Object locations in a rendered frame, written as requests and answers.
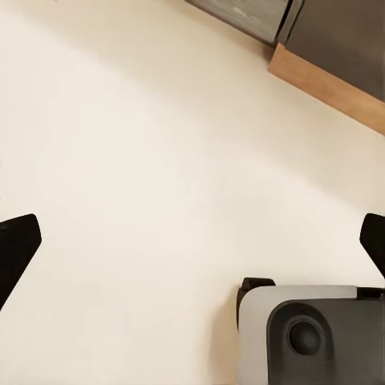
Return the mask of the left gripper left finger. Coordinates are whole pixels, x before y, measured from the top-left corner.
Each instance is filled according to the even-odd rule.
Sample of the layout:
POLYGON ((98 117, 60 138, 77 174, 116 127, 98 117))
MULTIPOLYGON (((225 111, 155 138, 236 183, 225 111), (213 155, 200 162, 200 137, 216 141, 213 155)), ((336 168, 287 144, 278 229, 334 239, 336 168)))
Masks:
POLYGON ((34 213, 0 222, 0 309, 41 244, 34 213))

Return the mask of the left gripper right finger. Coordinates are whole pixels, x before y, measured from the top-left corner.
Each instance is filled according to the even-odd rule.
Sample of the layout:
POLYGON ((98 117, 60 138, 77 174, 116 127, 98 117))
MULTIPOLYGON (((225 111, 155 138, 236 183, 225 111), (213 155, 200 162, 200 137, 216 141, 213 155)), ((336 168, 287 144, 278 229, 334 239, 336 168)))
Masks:
POLYGON ((359 240, 385 278, 385 217, 368 213, 359 240))

